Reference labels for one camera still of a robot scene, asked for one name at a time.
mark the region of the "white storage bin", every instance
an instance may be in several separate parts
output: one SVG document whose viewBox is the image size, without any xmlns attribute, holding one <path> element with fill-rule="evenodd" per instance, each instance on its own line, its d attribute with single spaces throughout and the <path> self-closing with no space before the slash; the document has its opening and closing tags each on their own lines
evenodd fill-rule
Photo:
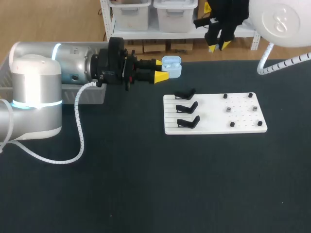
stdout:
<svg viewBox="0 0 311 233">
<path fill-rule="evenodd" d="M 120 31 L 147 30 L 150 5 L 151 0 L 142 0 L 140 4 L 113 4 L 109 1 Z"/>
<path fill-rule="evenodd" d="M 193 10 L 198 0 L 154 0 L 160 31 L 165 33 L 187 33 L 193 27 Z"/>
</svg>

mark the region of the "white pegboard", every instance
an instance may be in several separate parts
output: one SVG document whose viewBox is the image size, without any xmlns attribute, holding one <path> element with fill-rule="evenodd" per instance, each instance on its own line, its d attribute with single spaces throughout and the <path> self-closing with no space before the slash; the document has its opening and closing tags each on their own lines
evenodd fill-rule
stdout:
<svg viewBox="0 0 311 233">
<path fill-rule="evenodd" d="M 263 117 L 257 96 L 252 93 L 227 93 L 194 95 L 191 100 L 176 99 L 175 95 L 165 95 L 164 125 L 166 134 L 227 134 L 227 133 L 264 133 L 268 127 Z M 178 113 L 176 105 L 191 107 L 198 101 L 198 107 L 192 114 Z M 193 121 L 200 116 L 194 129 L 178 127 L 177 119 Z"/>
</svg>

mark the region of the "white shelf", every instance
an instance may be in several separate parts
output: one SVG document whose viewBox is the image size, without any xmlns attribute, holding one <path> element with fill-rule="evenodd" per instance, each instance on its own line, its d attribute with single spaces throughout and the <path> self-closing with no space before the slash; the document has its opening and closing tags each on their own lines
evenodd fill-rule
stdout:
<svg viewBox="0 0 311 233">
<path fill-rule="evenodd" d="M 118 29 L 118 24 L 115 20 L 112 20 L 112 28 L 114 37 L 122 37 L 125 40 L 135 40 L 135 39 L 200 39 L 204 38 L 205 33 L 208 29 L 204 27 L 195 28 L 192 25 L 192 29 L 188 33 L 163 33 L 159 30 L 159 23 L 157 18 L 157 13 L 154 9 L 150 11 L 149 15 L 149 28 L 146 31 L 120 31 Z M 255 30 L 248 28 L 246 25 L 240 25 L 235 31 L 236 37 L 254 37 Z"/>
<path fill-rule="evenodd" d="M 208 29 L 200 27 L 198 29 L 192 25 L 192 29 L 188 33 L 163 33 L 159 30 L 159 23 L 157 18 L 156 9 L 151 8 L 149 15 L 149 28 L 146 31 L 134 31 L 134 32 L 124 32 L 118 29 L 114 17 L 111 19 L 110 7 L 108 5 L 108 0 L 100 0 L 104 25 L 106 30 L 107 40 L 110 37 L 122 37 L 125 40 L 159 40 L 159 39 L 201 39 L 204 38 L 205 33 Z M 253 43 L 251 50 L 257 50 L 260 35 L 252 28 L 252 26 L 247 24 L 242 24 L 238 26 L 235 31 L 236 37 L 253 37 Z"/>
</svg>

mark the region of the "white round device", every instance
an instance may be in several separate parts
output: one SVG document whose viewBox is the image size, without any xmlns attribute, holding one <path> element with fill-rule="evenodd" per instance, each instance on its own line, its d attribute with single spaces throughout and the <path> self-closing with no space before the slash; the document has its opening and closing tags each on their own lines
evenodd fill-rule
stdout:
<svg viewBox="0 0 311 233">
<path fill-rule="evenodd" d="M 311 45 L 311 0 L 250 0 L 249 15 L 257 32 L 283 47 Z"/>
</svg>

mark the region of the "white coiled cable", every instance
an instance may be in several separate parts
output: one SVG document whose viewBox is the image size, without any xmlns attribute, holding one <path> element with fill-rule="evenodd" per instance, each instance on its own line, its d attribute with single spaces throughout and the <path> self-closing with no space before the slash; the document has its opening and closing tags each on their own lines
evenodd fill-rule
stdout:
<svg viewBox="0 0 311 233">
<path fill-rule="evenodd" d="M 78 133 L 79 133 L 79 137 L 80 137 L 80 151 L 76 157 L 69 159 L 69 160 L 64 160 L 64 161 L 47 159 L 47 158 L 44 158 L 44 157 L 37 155 L 36 153 L 32 152 L 31 150 L 29 150 L 27 147 L 25 147 L 23 144 L 21 144 L 18 141 L 9 141 L 9 139 L 12 135 L 12 132 L 13 132 L 13 109 L 12 109 L 12 106 L 10 105 L 10 103 L 6 100 L 1 100 L 1 101 L 3 101 L 6 104 L 6 106 L 8 107 L 9 114 L 10 114 L 10 118 L 9 118 L 10 123 L 9 123 L 9 130 L 8 130 L 8 134 L 7 134 L 6 138 L 5 138 L 3 143 L 0 143 L 0 153 L 2 152 L 1 149 L 7 143 L 11 143 L 11 144 L 15 144 L 15 145 L 19 146 L 21 149 L 23 149 L 25 152 L 27 152 L 28 154 L 30 154 L 34 158 L 37 158 L 37 159 L 39 159 L 43 162 L 49 163 L 49 164 L 71 164 L 71 163 L 77 161 L 78 159 L 80 159 L 80 157 L 82 156 L 83 151 L 84 151 L 84 138 L 83 138 L 83 131 L 82 131 L 80 116 L 79 116 L 79 99 L 80 99 L 82 92 L 85 89 L 87 89 L 88 87 L 92 87 L 92 86 L 96 86 L 96 82 L 91 82 L 91 83 L 87 83 L 87 84 L 83 85 L 79 89 L 79 91 L 75 97 L 75 100 L 74 100 L 74 114 L 75 114 L 77 127 L 78 127 Z"/>
<path fill-rule="evenodd" d="M 258 68 L 257 68 L 258 74 L 260 74 L 260 75 L 269 74 L 269 73 L 272 73 L 274 71 L 277 71 L 277 70 L 280 70 L 280 69 L 283 69 L 286 67 L 293 66 L 293 65 L 298 64 L 298 63 L 302 63 L 302 62 L 311 60 L 311 52 L 309 52 L 309 53 L 305 53 L 303 55 L 300 55 L 298 57 L 288 59 L 284 62 L 280 62 L 280 63 L 275 64 L 273 66 L 263 68 L 268 57 L 269 57 L 269 55 L 270 55 L 270 53 L 271 53 L 271 51 L 272 51 L 272 49 L 273 49 L 273 47 L 274 47 L 274 44 L 270 43 L 269 46 L 267 47 L 266 51 L 264 52 L 264 54 L 263 54 L 263 56 L 259 62 Z"/>
</svg>

